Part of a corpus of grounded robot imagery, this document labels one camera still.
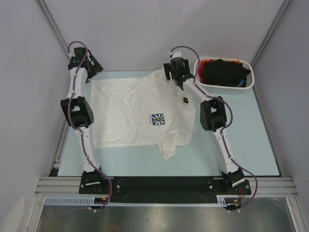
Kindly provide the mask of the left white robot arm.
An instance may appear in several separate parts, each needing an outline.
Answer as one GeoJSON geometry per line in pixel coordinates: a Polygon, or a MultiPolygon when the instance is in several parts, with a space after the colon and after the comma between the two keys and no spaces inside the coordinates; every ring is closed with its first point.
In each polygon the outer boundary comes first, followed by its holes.
{"type": "Polygon", "coordinates": [[[81,147],[83,173],[79,193],[102,193],[108,184],[95,154],[91,131],[94,113],[84,96],[84,86],[103,68],[86,47],[74,48],[69,56],[70,87],[60,106],[68,125],[76,132],[81,147]]]}

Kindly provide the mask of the white daisy print t-shirt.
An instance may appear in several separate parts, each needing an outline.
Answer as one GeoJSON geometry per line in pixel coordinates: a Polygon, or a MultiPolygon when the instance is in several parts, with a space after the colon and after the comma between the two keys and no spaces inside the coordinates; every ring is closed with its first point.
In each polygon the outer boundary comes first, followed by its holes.
{"type": "Polygon", "coordinates": [[[169,160],[193,137],[192,97],[166,80],[162,69],[146,77],[92,81],[90,106],[96,149],[157,145],[169,160]]]}

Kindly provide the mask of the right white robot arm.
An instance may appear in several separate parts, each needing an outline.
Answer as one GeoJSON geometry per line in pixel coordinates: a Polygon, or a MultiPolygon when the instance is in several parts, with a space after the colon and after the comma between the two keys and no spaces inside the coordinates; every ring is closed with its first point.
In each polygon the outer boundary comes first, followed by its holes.
{"type": "Polygon", "coordinates": [[[246,186],[246,178],[242,168],[235,162],[225,132],[227,126],[225,101],[222,97],[210,96],[197,85],[196,77],[190,72],[189,62],[182,57],[180,51],[170,51],[169,56],[170,62],[163,65],[166,79],[173,80],[176,86],[199,101],[200,124],[212,135],[219,150],[223,189],[228,194],[234,194],[246,186]]]}

